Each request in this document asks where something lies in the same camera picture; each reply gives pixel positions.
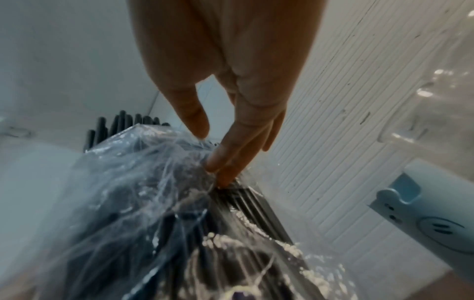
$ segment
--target crumpled plastic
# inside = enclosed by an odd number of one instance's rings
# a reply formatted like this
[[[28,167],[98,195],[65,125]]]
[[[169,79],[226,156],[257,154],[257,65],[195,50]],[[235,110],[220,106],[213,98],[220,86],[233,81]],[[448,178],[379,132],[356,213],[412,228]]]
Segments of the crumpled plastic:
[[[213,148],[136,125],[89,150],[0,299],[360,299],[333,254],[292,243],[277,215],[309,228],[275,214],[251,175],[215,188]]]

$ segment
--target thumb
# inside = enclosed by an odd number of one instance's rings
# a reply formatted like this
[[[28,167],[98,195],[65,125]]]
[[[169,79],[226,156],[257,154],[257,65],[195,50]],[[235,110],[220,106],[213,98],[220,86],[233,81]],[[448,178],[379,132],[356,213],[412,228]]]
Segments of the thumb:
[[[209,119],[199,102],[196,86],[180,90],[162,90],[168,102],[186,127],[197,138],[205,138],[209,134]]]

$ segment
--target grooved panel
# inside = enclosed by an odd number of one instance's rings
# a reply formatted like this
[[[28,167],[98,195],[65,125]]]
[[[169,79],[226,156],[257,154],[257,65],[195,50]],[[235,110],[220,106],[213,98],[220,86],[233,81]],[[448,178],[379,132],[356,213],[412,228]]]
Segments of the grooved panel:
[[[404,299],[449,268],[371,211],[410,156],[383,124],[472,0],[330,0],[272,155],[288,201],[359,276],[371,299]]]

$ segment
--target white corrugated panel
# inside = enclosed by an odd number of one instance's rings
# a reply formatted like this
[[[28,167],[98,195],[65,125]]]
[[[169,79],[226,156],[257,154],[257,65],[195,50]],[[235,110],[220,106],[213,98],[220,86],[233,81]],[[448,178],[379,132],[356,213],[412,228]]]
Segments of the white corrugated panel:
[[[281,187],[372,299],[403,299],[447,266],[371,211],[410,157],[378,143],[472,0],[330,0],[272,149]]]

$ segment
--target hand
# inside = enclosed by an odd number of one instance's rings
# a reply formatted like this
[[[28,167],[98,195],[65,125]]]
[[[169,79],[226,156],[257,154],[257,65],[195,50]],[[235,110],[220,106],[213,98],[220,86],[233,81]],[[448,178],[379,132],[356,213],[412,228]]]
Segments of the hand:
[[[235,120],[206,162],[226,186],[275,140],[324,0],[128,0],[151,79],[198,138],[209,133],[196,83],[214,74]]]

